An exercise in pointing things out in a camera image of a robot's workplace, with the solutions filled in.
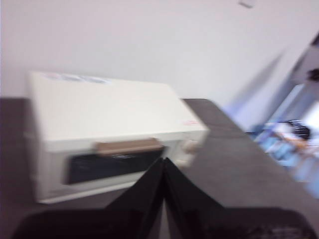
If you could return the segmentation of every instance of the black object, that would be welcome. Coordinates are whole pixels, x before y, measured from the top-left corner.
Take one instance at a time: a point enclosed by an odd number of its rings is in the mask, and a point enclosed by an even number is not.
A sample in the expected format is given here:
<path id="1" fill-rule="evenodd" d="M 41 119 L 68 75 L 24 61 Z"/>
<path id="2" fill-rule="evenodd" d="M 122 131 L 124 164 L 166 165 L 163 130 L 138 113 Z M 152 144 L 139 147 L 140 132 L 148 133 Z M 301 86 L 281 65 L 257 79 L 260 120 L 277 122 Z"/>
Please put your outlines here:
<path id="1" fill-rule="evenodd" d="M 304 126 L 299 119 L 295 120 L 289 120 L 287 121 L 293 128 L 294 128 L 294 134 L 300 138 L 303 138 L 305 140 L 308 140 L 310 138 L 311 132 L 310 129 L 306 126 Z"/>
<path id="2" fill-rule="evenodd" d="M 308 76 L 309 80 L 319 82 L 319 68 L 308 71 Z"/>
<path id="3" fill-rule="evenodd" d="M 27 217 L 13 239 L 145 239 L 165 198 L 184 239 L 316 239 L 299 213 L 279 208 L 225 208 L 167 158 L 105 209 L 51 211 Z"/>
<path id="4" fill-rule="evenodd" d="M 145 171 L 162 155 L 163 151 L 164 148 L 126 155 L 85 154 L 73 156 L 69 159 L 66 184 Z"/>

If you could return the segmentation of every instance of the oven window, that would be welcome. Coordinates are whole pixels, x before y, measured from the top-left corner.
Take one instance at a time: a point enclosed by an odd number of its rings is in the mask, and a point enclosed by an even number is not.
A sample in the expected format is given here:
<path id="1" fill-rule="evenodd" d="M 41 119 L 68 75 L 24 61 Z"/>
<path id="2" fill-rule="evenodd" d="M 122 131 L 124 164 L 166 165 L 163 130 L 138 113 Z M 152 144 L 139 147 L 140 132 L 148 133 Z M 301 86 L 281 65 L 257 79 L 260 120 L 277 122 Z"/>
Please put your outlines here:
<path id="1" fill-rule="evenodd" d="M 65 184 L 87 182 L 147 170 L 164 152 L 157 151 L 100 156 L 98 154 L 75 155 L 68 160 Z"/>

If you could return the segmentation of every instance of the toaster oven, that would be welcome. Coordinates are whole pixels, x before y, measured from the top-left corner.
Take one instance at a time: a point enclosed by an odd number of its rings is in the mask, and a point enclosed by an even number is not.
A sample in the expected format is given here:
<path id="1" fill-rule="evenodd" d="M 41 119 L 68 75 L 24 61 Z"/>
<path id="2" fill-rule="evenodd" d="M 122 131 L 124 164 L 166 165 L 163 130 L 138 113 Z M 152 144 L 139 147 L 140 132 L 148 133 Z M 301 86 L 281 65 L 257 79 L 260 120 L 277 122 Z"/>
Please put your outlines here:
<path id="1" fill-rule="evenodd" d="M 166 84 L 29 77 L 25 137 L 40 203 L 130 187 L 158 157 L 187 167 L 208 131 Z"/>

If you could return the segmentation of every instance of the dark countertop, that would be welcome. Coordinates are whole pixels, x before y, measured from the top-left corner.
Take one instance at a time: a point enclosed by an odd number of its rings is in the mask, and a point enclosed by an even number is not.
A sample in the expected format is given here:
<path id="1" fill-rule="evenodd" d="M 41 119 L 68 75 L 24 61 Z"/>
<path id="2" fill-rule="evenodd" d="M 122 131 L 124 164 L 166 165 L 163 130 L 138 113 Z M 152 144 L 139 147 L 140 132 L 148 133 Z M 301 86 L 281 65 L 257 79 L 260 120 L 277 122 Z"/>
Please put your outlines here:
<path id="1" fill-rule="evenodd" d="M 226 207 L 282 207 L 302 213 L 319 234 L 319 202 L 241 131 L 215 104 L 187 99 L 211 129 L 185 174 Z M 103 208 L 124 190 L 51 205 L 35 203 L 23 140 L 25 99 L 1 99 L 1 234 L 7 239 L 26 215 L 48 209 Z M 160 238 L 169 238 L 165 211 Z"/>

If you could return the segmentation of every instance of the oven door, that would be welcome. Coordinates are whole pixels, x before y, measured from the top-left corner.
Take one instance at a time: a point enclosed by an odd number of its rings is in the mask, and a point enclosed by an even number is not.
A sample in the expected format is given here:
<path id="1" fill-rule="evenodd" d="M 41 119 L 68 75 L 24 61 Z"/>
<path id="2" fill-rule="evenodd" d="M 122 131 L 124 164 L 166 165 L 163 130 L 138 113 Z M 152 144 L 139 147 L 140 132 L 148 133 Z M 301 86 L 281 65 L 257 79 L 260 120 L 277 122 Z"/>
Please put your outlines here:
<path id="1" fill-rule="evenodd" d="M 93 150 L 50 154 L 49 198 L 130 186 L 159 157 L 172 157 L 179 141 L 163 142 L 163 148 L 102 156 Z"/>

